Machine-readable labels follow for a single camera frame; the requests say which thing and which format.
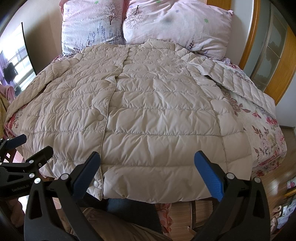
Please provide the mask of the wooden bed base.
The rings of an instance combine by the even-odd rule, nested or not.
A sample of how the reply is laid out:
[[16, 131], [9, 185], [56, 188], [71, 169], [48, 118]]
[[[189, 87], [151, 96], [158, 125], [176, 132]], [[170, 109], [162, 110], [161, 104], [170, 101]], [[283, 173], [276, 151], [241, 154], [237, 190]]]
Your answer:
[[[213, 211], [211, 199], [197, 200], [196, 205], [196, 220], [198, 226], [203, 225]], [[170, 217], [173, 220], [171, 225], [172, 240], [191, 240], [194, 234], [188, 230], [191, 225], [191, 209], [190, 202], [173, 203], [170, 210]]]

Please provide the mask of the left floral pink pillow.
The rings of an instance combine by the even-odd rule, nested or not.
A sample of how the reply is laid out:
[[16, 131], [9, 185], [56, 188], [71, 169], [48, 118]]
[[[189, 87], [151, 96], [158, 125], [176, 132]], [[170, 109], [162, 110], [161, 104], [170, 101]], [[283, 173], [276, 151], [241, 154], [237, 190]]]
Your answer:
[[64, 56], [100, 43], [125, 44], [122, 33], [125, 1], [60, 1]]

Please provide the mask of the right floral pink pillow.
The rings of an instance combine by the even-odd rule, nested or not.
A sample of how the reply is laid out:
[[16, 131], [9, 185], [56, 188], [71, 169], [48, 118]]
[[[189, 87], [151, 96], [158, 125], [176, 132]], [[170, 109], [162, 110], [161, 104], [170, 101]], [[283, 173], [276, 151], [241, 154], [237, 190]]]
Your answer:
[[128, 44], [153, 38], [221, 60], [229, 43], [232, 16], [232, 10], [200, 1], [130, 1], [122, 30]]

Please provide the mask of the floral pink pillow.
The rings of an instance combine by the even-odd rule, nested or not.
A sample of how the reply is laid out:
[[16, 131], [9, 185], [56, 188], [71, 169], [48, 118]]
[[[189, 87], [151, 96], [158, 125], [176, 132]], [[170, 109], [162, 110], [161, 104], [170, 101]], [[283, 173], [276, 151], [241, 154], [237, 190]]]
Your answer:
[[200, 1], [130, 1], [122, 30], [128, 44], [153, 38], [221, 60], [229, 43], [232, 16], [232, 10]]
[[64, 56], [100, 43], [125, 44], [122, 33], [125, 1], [60, 1]]

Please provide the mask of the floral bed sheet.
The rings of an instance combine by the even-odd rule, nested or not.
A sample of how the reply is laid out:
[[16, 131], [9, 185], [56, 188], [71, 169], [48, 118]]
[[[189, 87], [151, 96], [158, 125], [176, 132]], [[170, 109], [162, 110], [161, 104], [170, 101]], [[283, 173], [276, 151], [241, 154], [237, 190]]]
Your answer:
[[[237, 65], [230, 62], [230, 59], [224, 58], [222, 61], [213, 61], [233, 72], [240, 80], [253, 84]], [[277, 120], [264, 109], [230, 92], [230, 90], [222, 88], [222, 93], [232, 106], [237, 118], [243, 124], [244, 131], [248, 136], [254, 159], [252, 175], [262, 177], [275, 170], [281, 165], [287, 153], [287, 144]], [[15, 137], [16, 131], [20, 130], [20, 118], [25, 107], [26, 105], [20, 108], [4, 125], [8, 137]], [[169, 237], [171, 225], [173, 224], [173, 220], [169, 216], [171, 204], [157, 204], [156, 207], [163, 233]]]

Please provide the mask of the beige quilted down jacket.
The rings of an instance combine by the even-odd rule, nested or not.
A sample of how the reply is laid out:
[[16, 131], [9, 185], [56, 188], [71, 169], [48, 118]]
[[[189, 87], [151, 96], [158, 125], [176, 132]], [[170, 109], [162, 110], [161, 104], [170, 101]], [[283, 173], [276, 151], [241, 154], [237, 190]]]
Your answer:
[[250, 142], [222, 88], [275, 116], [270, 96], [177, 44], [99, 44], [48, 65], [6, 117], [23, 112], [15, 134], [27, 136], [25, 158], [53, 148], [44, 176], [70, 173], [96, 151], [101, 164], [88, 192], [97, 199], [192, 201], [210, 196], [197, 151], [240, 179], [251, 176]]

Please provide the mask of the black framed mirror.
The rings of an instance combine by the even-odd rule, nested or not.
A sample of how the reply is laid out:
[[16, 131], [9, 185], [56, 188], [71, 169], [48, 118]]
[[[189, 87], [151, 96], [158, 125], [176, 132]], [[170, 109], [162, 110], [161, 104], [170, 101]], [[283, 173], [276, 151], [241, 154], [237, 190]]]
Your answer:
[[14, 88], [15, 95], [24, 91], [36, 77], [27, 51], [23, 23], [1, 37], [1, 71], [4, 83]]

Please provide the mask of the wooden headboard frame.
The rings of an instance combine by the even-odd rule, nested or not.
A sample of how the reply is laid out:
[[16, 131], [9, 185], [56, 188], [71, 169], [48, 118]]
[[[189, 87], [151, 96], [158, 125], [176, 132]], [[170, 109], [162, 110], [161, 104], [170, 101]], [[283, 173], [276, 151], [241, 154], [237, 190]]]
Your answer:
[[206, 1], [233, 10], [226, 56], [279, 103], [295, 74], [295, 35], [274, 1]]

